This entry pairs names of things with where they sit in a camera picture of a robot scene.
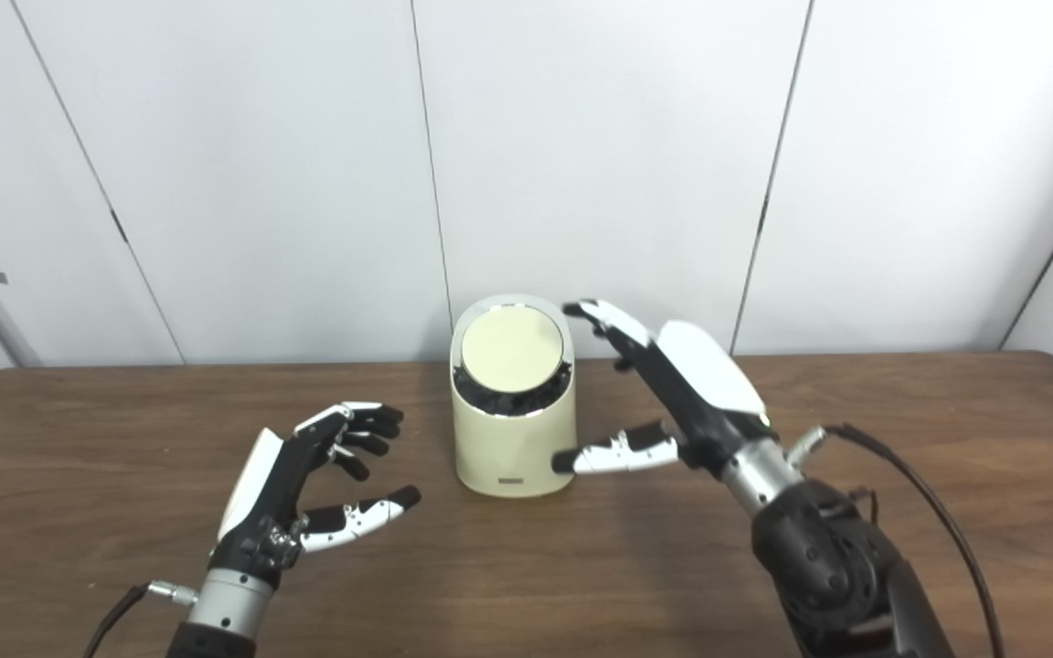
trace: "wooden table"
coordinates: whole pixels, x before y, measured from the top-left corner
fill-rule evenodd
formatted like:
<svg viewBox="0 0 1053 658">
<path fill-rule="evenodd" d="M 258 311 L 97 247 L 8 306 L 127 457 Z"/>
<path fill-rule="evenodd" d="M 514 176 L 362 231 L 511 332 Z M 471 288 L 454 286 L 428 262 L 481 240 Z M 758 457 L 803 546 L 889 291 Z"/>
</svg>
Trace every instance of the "wooden table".
<svg viewBox="0 0 1053 658">
<path fill-rule="evenodd" d="M 939 492 L 977 551 L 1012 657 L 1053 658 L 1053 358 L 1041 354 L 739 359 L 793 438 L 853 421 Z M 582 436 L 661 415 L 635 376 L 578 371 Z M 406 413 L 372 480 L 314 475 L 318 504 L 405 483 L 425 500 L 384 532 L 301 559 L 263 657 L 797 657 L 749 520 L 719 483 L 672 466 L 495 500 L 453 470 L 443 363 L 0 372 L 0 655 L 82 653 L 125 587 L 197 585 L 256 433 L 340 399 Z M 960 658 L 987 655 L 953 543 L 889 466 L 828 445 L 811 475 L 880 492 Z M 101 658 L 160 658 L 184 610 L 146 599 Z"/>
</svg>

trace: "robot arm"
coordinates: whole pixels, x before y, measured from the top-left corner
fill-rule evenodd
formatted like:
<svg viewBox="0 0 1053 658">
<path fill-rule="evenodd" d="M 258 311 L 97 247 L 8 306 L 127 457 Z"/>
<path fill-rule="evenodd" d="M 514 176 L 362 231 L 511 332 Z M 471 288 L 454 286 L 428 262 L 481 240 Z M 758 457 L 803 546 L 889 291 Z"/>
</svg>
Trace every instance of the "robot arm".
<svg viewBox="0 0 1053 658">
<path fill-rule="evenodd" d="M 556 454 L 561 474 L 635 471 L 676 459 L 704 467 L 752 516 L 752 544 L 807 658 L 953 658 L 910 563 L 854 501 L 802 474 L 823 438 L 786 454 L 753 384 L 710 335 L 669 322 L 653 335 L 612 304 L 564 307 L 588 318 L 636 370 L 677 427 L 655 422 Z"/>
<path fill-rule="evenodd" d="M 385 454 L 404 416 L 379 403 L 340 403 L 300 422 L 287 440 L 263 430 L 235 483 L 218 545 L 199 592 L 155 582 L 154 594 L 190 607 L 170 658 L 253 658 L 266 604 L 281 572 L 305 553 L 342 545 L 383 527 L 421 499 L 403 487 L 379 499 L 297 511 L 309 474 L 333 463 L 356 480 L 369 470 L 345 446 Z"/>
</svg>

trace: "round mirror lid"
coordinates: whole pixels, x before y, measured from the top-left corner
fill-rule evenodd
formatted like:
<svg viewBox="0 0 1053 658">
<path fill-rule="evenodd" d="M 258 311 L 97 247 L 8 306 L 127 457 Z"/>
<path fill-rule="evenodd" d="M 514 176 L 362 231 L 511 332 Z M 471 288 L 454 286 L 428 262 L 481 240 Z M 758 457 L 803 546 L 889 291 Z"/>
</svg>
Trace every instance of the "round mirror lid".
<svg viewBox="0 0 1053 658">
<path fill-rule="evenodd" d="M 555 375 L 561 359 L 559 327 L 543 312 L 522 305 L 481 314 L 460 340 L 465 371 L 493 392 L 529 392 Z"/>
</svg>

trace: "black cable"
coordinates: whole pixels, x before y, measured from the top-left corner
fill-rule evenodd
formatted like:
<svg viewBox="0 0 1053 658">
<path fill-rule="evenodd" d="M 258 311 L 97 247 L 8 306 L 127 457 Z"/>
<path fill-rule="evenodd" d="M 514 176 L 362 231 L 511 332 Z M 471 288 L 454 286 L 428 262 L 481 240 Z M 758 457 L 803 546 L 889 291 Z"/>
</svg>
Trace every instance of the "black cable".
<svg viewBox="0 0 1053 658">
<path fill-rule="evenodd" d="M 116 625 L 117 621 L 121 620 L 124 613 L 128 612 L 130 607 L 137 604 L 138 600 L 141 600 L 145 596 L 145 592 L 148 592 L 148 583 L 142 585 L 136 585 L 125 592 L 124 596 L 121 596 L 121 600 L 117 600 L 116 605 L 112 610 L 108 610 L 107 615 L 104 615 L 103 620 L 100 620 L 100 624 L 96 626 L 96 633 L 93 634 L 92 640 L 87 642 L 87 649 L 84 650 L 84 658 L 92 658 L 96 654 L 96 650 L 100 646 L 100 641 L 104 640 L 104 634 L 112 630 Z"/>
<path fill-rule="evenodd" d="M 908 465 L 908 462 L 901 459 L 898 454 L 893 453 L 880 439 L 870 436 L 870 434 L 862 433 L 862 431 L 848 424 L 823 427 L 823 431 L 827 431 L 828 434 L 835 434 L 836 437 L 851 441 L 853 444 L 857 444 L 876 454 L 877 457 L 888 461 L 897 471 L 901 472 L 908 478 L 908 481 L 912 482 L 912 486 L 920 492 L 920 495 L 931 505 L 932 511 L 937 514 L 937 519 L 948 530 L 950 537 L 953 537 L 953 542 L 957 544 L 957 551 L 960 551 L 961 558 L 966 561 L 969 575 L 973 578 L 973 585 L 977 587 L 978 599 L 981 600 L 981 613 L 986 616 L 986 626 L 990 633 L 990 649 L 992 654 L 994 654 L 994 658 L 1006 658 L 1007 650 L 1001 642 L 1001 629 L 998 627 L 998 613 L 994 611 L 994 599 L 990 596 L 990 587 L 986 584 L 986 576 L 981 575 L 981 566 L 978 565 L 977 558 L 973 556 L 973 550 L 970 550 L 969 542 L 966 541 L 966 535 L 961 534 L 960 527 L 957 527 L 957 522 L 953 520 L 952 516 L 949 516 L 946 505 L 940 502 L 935 493 L 932 493 L 932 488 L 929 487 L 928 482 L 925 482 L 916 474 L 916 471 L 912 470 L 912 466 Z"/>
</svg>

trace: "cream-colored container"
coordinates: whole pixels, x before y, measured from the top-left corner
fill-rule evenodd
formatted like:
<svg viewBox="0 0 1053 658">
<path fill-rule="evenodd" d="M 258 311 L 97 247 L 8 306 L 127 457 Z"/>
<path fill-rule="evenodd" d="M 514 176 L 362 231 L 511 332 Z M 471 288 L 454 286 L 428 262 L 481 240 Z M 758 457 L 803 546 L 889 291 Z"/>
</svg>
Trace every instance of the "cream-colored container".
<svg viewBox="0 0 1053 658">
<path fill-rule="evenodd" d="M 472 305 L 450 350 L 457 476 L 484 495 L 548 495 L 572 481 L 551 456 L 576 446 L 572 333 L 555 304 L 498 295 Z"/>
</svg>

